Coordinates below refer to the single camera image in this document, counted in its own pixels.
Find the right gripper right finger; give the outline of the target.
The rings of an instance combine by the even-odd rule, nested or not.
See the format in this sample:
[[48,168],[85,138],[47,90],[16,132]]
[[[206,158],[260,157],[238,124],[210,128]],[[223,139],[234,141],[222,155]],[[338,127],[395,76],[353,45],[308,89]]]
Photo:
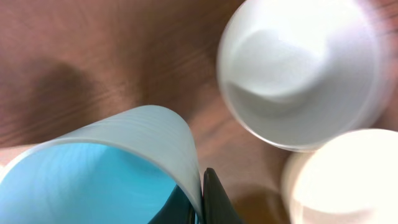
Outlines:
[[206,224],[243,224],[212,168],[203,176],[203,209]]

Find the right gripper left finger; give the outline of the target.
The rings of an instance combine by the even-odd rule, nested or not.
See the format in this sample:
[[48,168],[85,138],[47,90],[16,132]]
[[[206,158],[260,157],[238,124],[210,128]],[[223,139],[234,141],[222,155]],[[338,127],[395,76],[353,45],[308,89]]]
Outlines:
[[195,211],[183,192],[176,186],[161,210],[149,224],[195,224]]

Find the light blue cup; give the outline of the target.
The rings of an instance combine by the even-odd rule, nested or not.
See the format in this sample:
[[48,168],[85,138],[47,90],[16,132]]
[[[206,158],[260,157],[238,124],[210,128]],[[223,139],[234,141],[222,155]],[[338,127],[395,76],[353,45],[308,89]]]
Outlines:
[[1,173],[2,223],[149,223],[172,194],[203,220],[197,150],[188,124],[140,106],[18,155]]

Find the white small bowl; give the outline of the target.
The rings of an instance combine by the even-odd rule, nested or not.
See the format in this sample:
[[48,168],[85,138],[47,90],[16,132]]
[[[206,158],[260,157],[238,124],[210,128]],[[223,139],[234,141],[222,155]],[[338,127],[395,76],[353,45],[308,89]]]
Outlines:
[[293,153],[281,194],[292,224],[397,223],[397,132],[352,131]]

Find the grey small bowl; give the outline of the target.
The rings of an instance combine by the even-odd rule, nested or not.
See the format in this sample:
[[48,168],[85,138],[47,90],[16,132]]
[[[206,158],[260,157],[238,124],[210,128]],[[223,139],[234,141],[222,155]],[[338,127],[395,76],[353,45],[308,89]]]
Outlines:
[[228,109],[255,137],[291,151],[371,126],[394,88],[376,20],[370,1],[244,1],[216,60]]

